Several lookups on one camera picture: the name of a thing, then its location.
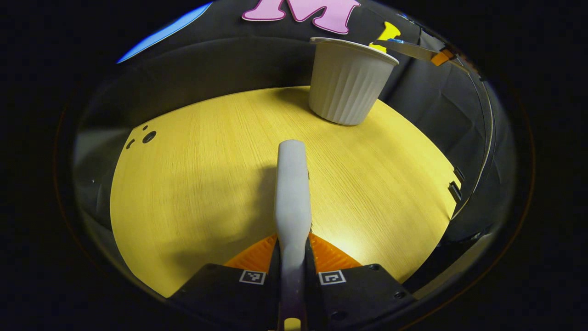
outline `ribbed paper cup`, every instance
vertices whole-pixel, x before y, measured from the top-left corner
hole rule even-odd
[[[363,122],[398,60],[355,42],[311,38],[316,44],[309,106],[318,116],[344,125]]]

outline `wood grain surface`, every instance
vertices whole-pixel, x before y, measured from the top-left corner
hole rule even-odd
[[[131,132],[112,183],[111,219],[139,279],[169,297],[205,263],[225,263],[274,233],[278,144],[287,139],[306,144],[313,233],[400,282],[419,268],[455,208],[453,166],[383,102],[347,127],[311,112],[308,91],[226,95]]]

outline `pink letter m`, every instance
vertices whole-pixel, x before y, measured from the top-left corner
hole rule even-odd
[[[259,0],[258,5],[243,13],[248,21],[278,21],[286,16],[280,9],[284,0]],[[312,20],[321,29],[347,34],[347,22],[351,11],[360,4],[355,0],[287,0],[296,22],[305,21],[312,14],[325,9],[323,15]]]

